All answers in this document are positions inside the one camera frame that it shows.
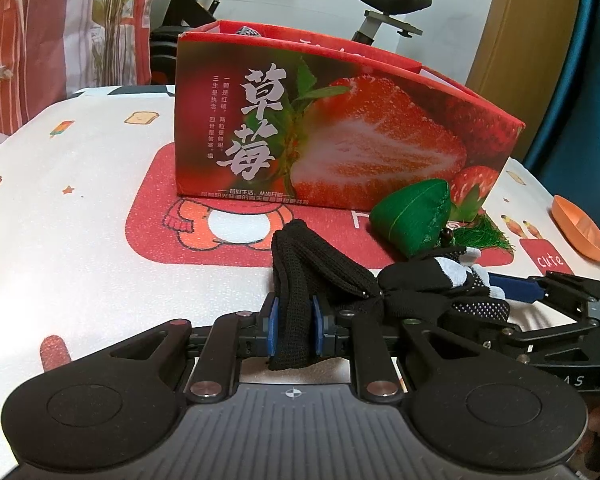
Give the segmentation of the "black knitted glove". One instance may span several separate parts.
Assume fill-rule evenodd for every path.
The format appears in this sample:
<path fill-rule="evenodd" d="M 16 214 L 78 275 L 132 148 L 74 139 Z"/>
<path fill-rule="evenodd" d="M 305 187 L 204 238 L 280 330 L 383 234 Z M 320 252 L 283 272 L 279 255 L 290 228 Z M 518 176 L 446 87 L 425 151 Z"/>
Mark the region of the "black knitted glove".
<path fill-rule="evenodd" d="M 353 310 L 379 322 L 384 298 L 374 274 L 337 250 L 297 219 L 273 234 L 274 292 L 278 298 L 277 342 L 270 370 L 316 362 L 315 298 L 339 312 Z"/>

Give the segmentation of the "green zongzi plush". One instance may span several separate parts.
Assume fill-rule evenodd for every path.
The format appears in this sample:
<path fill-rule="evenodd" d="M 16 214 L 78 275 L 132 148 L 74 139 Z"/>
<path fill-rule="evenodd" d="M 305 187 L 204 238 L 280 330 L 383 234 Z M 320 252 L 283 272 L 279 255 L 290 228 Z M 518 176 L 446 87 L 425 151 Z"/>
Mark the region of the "green zongzi plush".
<path fill-rule="evenodd" d="M 477 248 L 488 266 L 513 261 L 514 248 L 483 211 L 478 183 L 466 192 L 445 180 L 430 179 L 401 188 L 370 212 L 370 225 L 404 256 L 431 249 Z"/>

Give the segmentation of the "orange plastic dish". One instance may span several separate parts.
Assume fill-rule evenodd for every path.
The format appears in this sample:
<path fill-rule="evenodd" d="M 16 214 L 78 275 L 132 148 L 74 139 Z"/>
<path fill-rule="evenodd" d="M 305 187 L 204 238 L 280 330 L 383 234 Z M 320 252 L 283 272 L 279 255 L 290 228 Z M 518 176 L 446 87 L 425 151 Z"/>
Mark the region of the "orange plastic dish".
<path fill-rule="evenodd" d="M 550 214 L 565 239 L 580 255 L 600 262 L 600 228 L 580 207 L 555 195 Z"/>

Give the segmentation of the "black white dotted glove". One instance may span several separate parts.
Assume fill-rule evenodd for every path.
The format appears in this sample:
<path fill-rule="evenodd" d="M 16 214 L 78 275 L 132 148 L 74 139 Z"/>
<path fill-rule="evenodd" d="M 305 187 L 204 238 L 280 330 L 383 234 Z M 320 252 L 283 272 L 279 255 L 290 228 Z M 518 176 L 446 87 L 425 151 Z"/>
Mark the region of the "black white dotted glove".
<path fill-rule="evenodd" d="M 450 311 L 507 321 L 505 292 L 490 282 L 477 262 L 480 256 L 475 247 L 438 247 L 386 266 L 377 277 L 386 310 L 400 320 L 418 318 L 431 324 Z"/>

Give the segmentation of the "teal curtain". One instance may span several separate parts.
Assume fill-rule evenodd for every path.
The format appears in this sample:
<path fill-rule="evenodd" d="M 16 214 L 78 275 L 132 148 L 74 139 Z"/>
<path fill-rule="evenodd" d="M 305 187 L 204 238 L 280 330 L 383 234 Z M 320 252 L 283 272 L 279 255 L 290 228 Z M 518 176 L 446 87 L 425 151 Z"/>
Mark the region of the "teal curtain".
<path fill-rule="evenodd" d="M 524 166 L 600 227 L 600 0 L 580 0 L 562 73 Z"/>

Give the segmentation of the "patterned white table cloth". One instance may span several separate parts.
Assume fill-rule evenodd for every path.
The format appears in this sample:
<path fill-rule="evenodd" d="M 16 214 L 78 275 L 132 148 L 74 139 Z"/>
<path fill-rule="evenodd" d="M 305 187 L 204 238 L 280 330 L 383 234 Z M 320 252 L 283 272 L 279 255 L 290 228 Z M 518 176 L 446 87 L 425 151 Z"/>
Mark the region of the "patterned white table cloth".
<path fill-rule="evenodd" d="M 175 187 L 169 93 L 83 96 L 0 145 L 0 479 L 573 479 L 587 396 L 500 358 L 445 360 L 428 324 L 377 322 L 399 404 L 353 391 L 342 356 L 270 370 L 187 401 L 196 327 L 259 312 L 273 234 L 300 219 L 377 280 L 405 258 L 362 209 L 193 200 Z M 484 211 L 530 221 L 508 266 L 600 281 L 550 218 L 554 196 L 506 162 Z"/>

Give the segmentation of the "red strawberry cardboard box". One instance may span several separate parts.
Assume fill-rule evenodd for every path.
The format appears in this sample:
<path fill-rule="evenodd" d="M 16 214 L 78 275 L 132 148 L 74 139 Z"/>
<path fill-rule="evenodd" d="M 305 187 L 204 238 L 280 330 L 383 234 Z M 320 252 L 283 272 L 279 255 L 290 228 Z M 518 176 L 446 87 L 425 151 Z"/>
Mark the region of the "red strawberry cardboard box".
<path fill-rule="evenodd" d="M 422 180 L 500 171 L 522 130 L 458 82 L 366 44 L 234 21 L 178 37 L 185 196 L 369 210 Z"/>

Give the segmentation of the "pink printed backdrop curtain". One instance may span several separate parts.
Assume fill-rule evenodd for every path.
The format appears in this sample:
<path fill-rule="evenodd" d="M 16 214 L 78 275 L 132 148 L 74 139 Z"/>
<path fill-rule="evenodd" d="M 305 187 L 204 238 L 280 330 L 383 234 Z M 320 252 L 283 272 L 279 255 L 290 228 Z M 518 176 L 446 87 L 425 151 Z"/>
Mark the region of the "pink printed backdrop curtain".
<path fill-rule="evenodd" d="M 147 84 L 152 0 L 0 0 L 0 139 L 82 88 Z"/>

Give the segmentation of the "brown wooden door frame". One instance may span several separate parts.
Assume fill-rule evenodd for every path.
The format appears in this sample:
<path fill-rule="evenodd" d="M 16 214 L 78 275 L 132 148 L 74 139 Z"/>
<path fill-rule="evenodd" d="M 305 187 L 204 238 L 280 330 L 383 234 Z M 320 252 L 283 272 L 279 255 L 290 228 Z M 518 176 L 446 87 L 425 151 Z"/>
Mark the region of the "brown wooden door frame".
<path fill-rule="evenodd" d="M 526 124 L 513 158 L 526 156 L 550 105 L 579 1 L 491 1 L 466 86 Z"/>

